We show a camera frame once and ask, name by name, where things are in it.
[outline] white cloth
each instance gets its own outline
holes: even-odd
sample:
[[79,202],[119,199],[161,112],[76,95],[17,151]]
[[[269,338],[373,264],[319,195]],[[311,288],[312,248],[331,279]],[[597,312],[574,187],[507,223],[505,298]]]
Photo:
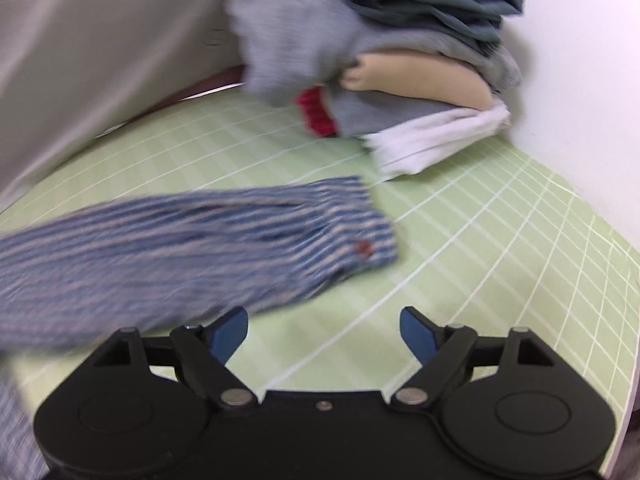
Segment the white cloth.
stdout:
[[511,115],[494,97],[488,110],[454,108],[361,136],[382,175],[417,174],[510,124]]

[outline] tan folded fabric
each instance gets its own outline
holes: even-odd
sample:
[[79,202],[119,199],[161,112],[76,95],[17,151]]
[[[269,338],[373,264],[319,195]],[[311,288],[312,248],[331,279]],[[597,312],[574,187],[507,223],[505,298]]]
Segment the tan folded fabric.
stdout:
[[446,56],[399,49],[360,54],[357,61],[342,72],[340,84],[347,90],[377,90],[477,110],[492,105],[491,89],[478,72]]

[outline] gray curtain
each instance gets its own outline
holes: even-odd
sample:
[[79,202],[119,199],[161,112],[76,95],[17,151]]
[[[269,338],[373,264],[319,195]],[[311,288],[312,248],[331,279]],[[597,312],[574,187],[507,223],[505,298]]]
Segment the gray curtain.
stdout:
[[0,0],[0,211],[96,135],[240,64],[223,0]]

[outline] striped fabric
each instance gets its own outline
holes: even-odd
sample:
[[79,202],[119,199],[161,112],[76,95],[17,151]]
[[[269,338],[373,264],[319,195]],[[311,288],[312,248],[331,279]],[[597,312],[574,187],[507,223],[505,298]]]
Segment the striped fabric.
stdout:
[[[357,177],[106,202],[0,238],[0,348],[68,348],[306,300],[389,264],[396,244]],[[8,373],[0,478],[45,467]]]

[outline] stack of clothes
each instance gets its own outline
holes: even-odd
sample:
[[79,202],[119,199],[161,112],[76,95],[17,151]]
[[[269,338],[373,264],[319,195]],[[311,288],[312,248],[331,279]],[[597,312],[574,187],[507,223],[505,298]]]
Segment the stack of clothes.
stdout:
[[263,102],[358,136],[387,178],[416,174],[508,124],[520,83],[500,44],[523,0],[227,0]]

